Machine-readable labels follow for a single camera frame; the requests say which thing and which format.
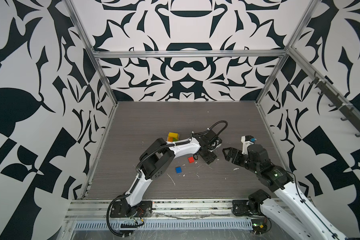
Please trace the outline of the yellow arch wood block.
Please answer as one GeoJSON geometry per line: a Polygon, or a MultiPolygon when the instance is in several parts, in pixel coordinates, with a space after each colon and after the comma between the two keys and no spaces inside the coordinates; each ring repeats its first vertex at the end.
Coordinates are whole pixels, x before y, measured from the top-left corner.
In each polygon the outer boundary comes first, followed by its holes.
{"type": "Polygon", "coordinates": [[[176,138],[179,140],[179,134],[170,132],[168,134],[168,138],[172,138],[172,142],[173,142],[173,138],[176,138]]]}

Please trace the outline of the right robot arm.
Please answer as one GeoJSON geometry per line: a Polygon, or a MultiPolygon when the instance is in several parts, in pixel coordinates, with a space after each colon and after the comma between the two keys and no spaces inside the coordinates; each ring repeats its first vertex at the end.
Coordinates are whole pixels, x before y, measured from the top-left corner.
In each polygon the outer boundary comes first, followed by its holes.
{"type": "Polygon", "coordinates": [[[223,154],[226,161],[254,173],[291,210],[286,212],[269,194],[258,190],[248,197],[251,214],[270,219],[295,240],[347,239],[302,193],[293,175],[271,162],[261,145],[248,145],[244,151],[225,148],[223,154]]]}

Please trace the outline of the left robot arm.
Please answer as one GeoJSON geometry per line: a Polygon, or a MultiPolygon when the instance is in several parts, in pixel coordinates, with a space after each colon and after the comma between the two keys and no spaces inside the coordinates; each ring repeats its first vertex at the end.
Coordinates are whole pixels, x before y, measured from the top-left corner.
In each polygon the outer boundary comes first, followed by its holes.
{"type": "Polygon", "coordinates": [[[136,178],[124,194],[127,206],[138,206],[151,182],[163,175],[174,159],[188,155],[199,156],[210,164],[217,158],[215,150],[222,143],[219,135],[212,130],[191,134],[189,138],[177,142],[157,139],[140,157],[136,178]]]}

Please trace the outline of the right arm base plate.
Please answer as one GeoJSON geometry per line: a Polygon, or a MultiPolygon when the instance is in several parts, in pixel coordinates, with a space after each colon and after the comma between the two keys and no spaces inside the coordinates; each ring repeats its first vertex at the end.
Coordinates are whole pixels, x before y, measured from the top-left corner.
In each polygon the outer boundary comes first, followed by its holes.
{"type": "Polygon", "coordinates": [[[233,200],[232,212],[237,217],[258,214],[257,203],[252,200],[233,200]]]}

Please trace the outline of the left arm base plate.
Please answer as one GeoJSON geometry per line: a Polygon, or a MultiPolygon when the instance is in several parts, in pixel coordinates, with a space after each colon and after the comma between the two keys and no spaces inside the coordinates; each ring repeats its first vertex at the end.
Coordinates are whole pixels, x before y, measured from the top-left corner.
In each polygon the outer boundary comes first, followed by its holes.
{"type": "Polygon", "coordinates": [[[142,201],[136,206],[131,207],[126,200],[116,201],[111,206],[111,218],[142,218],[152,213],[153,202],[142,201]]]}

